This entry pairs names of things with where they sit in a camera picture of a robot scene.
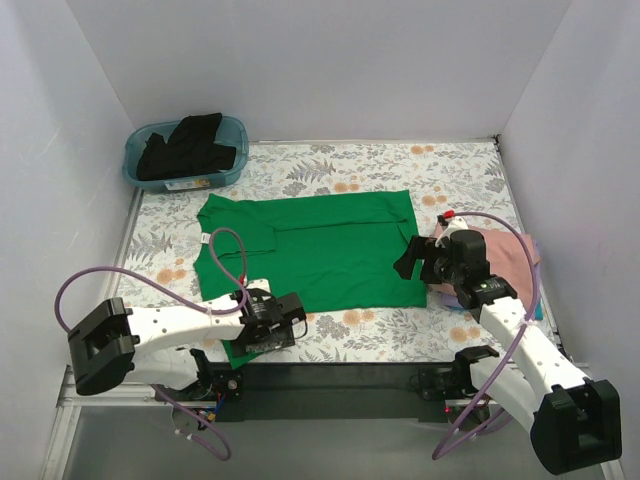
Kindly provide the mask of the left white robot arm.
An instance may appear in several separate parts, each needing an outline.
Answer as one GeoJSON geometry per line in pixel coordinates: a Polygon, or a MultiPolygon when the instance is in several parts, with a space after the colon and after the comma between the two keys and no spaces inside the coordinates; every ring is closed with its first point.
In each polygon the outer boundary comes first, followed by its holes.
{"type": "Polygon", "coordinates": [[[68,335],[76,391],[94,396],[123,383],[211,388],[216,378],[204,351],[209,343],[221,343],[238,368],[293,346],[294,327],[305,320],[297,294],[276,297],[265,281],[196,309],[128,308],[120,298],[107,299],[68,335]]]}

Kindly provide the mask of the green t shirt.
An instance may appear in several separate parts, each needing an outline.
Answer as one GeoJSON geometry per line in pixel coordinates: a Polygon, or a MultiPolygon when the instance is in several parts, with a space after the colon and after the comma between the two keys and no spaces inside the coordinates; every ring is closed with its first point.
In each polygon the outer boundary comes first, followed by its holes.
{"type": "Polygon", "coordinates": [[[418,227],[408,191],[235,201],[210,195],[197,214],[216,235],[194,263],[201,297],[231,291],[228,273],[296,293],[306,311],[424,308],[425,285],[393,265],[418,227]]]}

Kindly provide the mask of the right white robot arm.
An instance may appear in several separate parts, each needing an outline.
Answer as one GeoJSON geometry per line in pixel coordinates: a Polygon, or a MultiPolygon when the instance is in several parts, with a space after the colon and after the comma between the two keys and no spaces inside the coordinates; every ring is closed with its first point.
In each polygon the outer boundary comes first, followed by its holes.
{"type": "Polygon", "coordinates": [[[491,347],[466,348],[451,364],[455,386],[488,395],[528,433],[542,466],[560,475],[622,455],[620,397],[607,380],[576,367],[526,318],[516,291],[492,274],[483,235],[453,220],[437,237],[414,236],[395,262],[410,279],[416,262],[427,284],[453,286],[460,305],[506,350],[500,369],[491,347]]]}

